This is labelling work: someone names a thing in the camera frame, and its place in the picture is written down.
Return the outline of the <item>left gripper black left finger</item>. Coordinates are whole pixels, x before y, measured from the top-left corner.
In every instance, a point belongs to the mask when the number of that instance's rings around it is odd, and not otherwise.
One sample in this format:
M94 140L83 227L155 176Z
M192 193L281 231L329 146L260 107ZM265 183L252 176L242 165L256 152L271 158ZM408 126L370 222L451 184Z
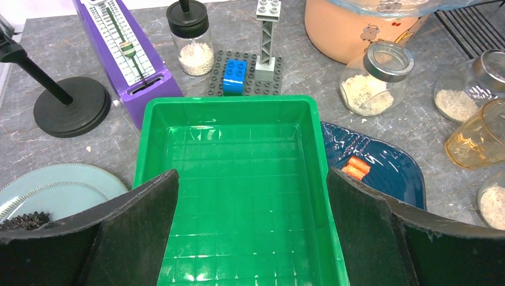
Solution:
M156 285L179 174L35 230L1 233L2 285Z

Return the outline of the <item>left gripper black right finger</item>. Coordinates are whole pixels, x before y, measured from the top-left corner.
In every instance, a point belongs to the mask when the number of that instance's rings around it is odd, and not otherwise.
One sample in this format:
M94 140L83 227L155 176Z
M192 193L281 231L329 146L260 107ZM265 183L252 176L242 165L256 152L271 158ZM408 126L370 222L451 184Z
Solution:
M503 285L504 232L429 213L346 173L327 176L351 285Z

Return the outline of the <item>black-lid shaker jar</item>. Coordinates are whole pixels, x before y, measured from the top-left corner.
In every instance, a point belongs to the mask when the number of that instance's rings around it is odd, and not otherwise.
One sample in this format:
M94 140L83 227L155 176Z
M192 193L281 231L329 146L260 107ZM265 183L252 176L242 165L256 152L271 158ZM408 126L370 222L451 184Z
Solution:
M214 49L206 6L194 0L180 0L166 10L170 32L182 70L190 76L210 72Z

